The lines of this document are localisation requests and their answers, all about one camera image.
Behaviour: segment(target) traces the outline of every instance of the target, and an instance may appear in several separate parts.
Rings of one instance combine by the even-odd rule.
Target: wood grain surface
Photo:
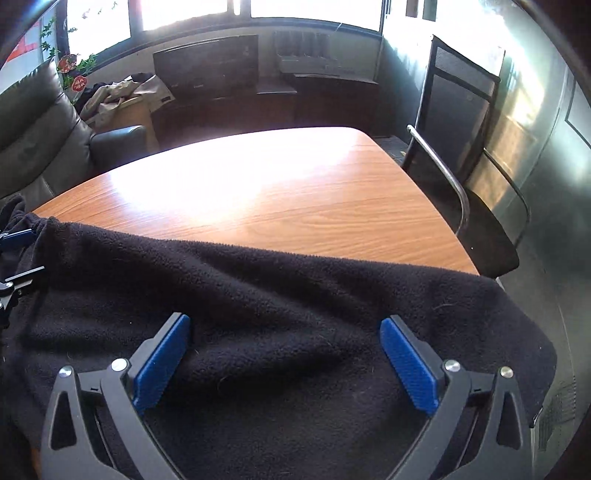
[[[367,135],[350,128],[187,145],[91,179],[35,213],[152,238],[477,274],[418,187]]]

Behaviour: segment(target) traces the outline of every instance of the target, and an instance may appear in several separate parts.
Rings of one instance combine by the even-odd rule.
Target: bright window light
[[[71,0],[67,15],[70,53],[78,60],[129,38],[127,0]]]
[[[141,0],[145,30],[228,11],[227,0]]]
[[[251,0],[252,17],[311,18],[379,31],[382,0]]]

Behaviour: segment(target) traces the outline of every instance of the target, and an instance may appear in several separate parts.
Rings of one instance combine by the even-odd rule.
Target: metal screw
[[[457,360],[446,360],[443,366],[448,372],[459,372],[462,367]]]
[[[72,367],[70,365],[66,365],[65,367],[60,368],[59,376],[60,378],[69,377],[72,374]]]
[[[513,369],[511,367],[501,367],[501,376],[505,378],[513,378]]]
[[[121,372],[127,368],[127,360],[125,358],[118,358],[117,360],[113,360],[111,363],[111,368],[116,372]]]

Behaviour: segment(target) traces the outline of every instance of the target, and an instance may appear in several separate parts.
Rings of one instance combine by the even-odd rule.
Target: office chair
[[[519,267],[517,246],[530,209],[511,177],[486,150],[500,78],[433,37],[412,140],[402,165],[431,200],[481,275],[497,278]],[[515,242],[486,204],[466,187],[484,155],[523,202],[525,226]]]

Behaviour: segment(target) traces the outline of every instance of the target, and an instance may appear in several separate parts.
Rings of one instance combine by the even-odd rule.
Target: blue gripper pad
[[[133,404],[140,415],[159,402],[187,350],[190,327],[191,319],[179,316],[135,377]]]
[[[379,339],[415,408],[433,415],[439,406],[437,381],[420,355],[390,318],[382,321]]]
[[[0,238],[0,251],[7,252],[31,245],[37,236],[31,229],[10,233]]]

